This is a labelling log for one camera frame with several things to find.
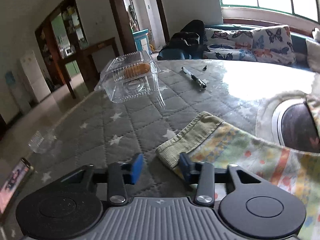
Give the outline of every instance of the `table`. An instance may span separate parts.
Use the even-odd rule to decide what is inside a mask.
[[[255,134],[259,105],[283,91],[311,93],[319,76],[312,72],[267,63],[222,60],[157,62],[159,87],[166,104],[150,97],[124,104],[111,103],[103,91],[91,93],[55,126],[57,139],[46,154],[33,154],[35,173],[14,201],[4,224],[14,239],[22,234],[15,208],[23,197],[62,175],[91,163],[96,167],[129,160],[144,153],[144,168],[129,196],[185,196],[191,188],[155,156],[155,149],[186,127],[198,113],[208,111],[242,130]],[[200,89],[181,71],[184,66],[207,83]]]

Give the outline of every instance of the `beige fabric hem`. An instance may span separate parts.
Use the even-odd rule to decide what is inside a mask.
[[[160,145],[156,154],[165,165],[173,169],[178,164],[181,152],[189,153],[194,150],[222,122],[222,119],[208,112],[201,112],[180,133]]]

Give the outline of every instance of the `silver screw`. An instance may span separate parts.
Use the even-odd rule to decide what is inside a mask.
[[[201,195],[197,197],[197,201],[200,203],[209,203],[212,201],[212,197],[209,197],[207,195]]]
[[[120,204],[120,203],[123,203],[125,201],[125,197],[124,196],[115,195],[115,196],[112,196],[110,198],[110,201],[113,202],[113,203]]]

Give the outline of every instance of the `phone screen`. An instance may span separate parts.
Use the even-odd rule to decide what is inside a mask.
[[[9,177],[5,181],[0,191],[0,212],[4,213],[4,210],[8,206],[10,199],[14,192],[17,190],[20,182],[28,173],[30,167],[27,166],[22,160],[13,168]]]

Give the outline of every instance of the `smartphone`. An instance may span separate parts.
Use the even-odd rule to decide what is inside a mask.
[[[33,167],[25,159],[22,158],[17,165],[12,169],[8,178],[4,182],[0,190],[0,218],[3,218],[5,210],[18,189],[26,181],[27,177],[32,173]]]

